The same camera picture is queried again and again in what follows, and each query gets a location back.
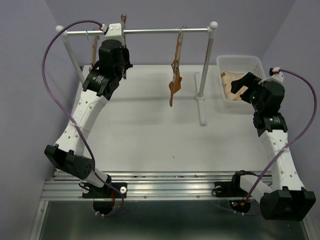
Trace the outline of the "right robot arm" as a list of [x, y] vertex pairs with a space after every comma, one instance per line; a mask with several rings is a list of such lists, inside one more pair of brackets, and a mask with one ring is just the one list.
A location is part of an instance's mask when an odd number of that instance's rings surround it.
[[269, 163], [260, 174], [240, 170], [231, 181], [216, 181], [211, 194], [229, 198], [229, 206], [236, 214], [250, 215], [251, 201], [255, 200], [265, 220], [300, 222], [315, 204], [316, 196], [300, 180], [290, 151], [304, 132], [289, 141], [287, 123], [280, 113], [285, 72], [271, 68], [265, 79], [248, 72], [231, 83], [233, 94], [247, 88], [240, 98], [254, 109], [253, 125]]

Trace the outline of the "beige clip hanger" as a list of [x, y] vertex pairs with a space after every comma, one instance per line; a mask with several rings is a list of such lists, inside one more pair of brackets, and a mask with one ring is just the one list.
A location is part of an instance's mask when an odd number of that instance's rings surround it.
[[[127, 21], [127, 14], [122, 13], [120, 16], [121, 19], [121, 27], [122, 27], [122, 31], [124, 32], [124, 30], [126, 29], [126, 21]], [[127, 78], [127, 65], [128, 65], [128, 61], [129, 61], [129, 57], [128, 57], [128, 49], [127, 49], [127, 44], [126, 44], [126, 36], [123, 33], [123, 39], [124, 39], [124, 47], [125, 47], [125, 51], [124, 51], [124, 60], [125, 60], [125, 65], [124, 65], [124, 70], [123, 70], [123, 78], [126, 79]]]

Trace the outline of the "cream beige underwear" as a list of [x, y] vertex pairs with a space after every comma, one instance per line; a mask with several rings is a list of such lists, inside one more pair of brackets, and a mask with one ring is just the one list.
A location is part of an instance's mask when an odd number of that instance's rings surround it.
[[232, 82], [237, 81], [245, 76], [245, 73], [232, 73], [232, 72], [223, 72], [221, 75], [222, 85], [224, 89], [225, 96], [230, 101], [241, 101], [241, 94], [243, 94], [248, 87], [243, 86], [236, 94], [231, 92]]

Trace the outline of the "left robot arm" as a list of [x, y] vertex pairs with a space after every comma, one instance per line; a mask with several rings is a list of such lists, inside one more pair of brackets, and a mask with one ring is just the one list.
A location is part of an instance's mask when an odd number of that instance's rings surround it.
[[57, 169], [84, 180], [88, 193], [109, 197], [113, 192], [111, 177], [98, 170], [92, 156], [83, 154], [98, 115], [119, 87], [124, 70], [132, 65], [128, 49], [119, 40], [104, 40], [98, 55], [98, 61], [82, 85], [79, 102], [67, 127], [54, 145], [46, 146], [44, 154]]

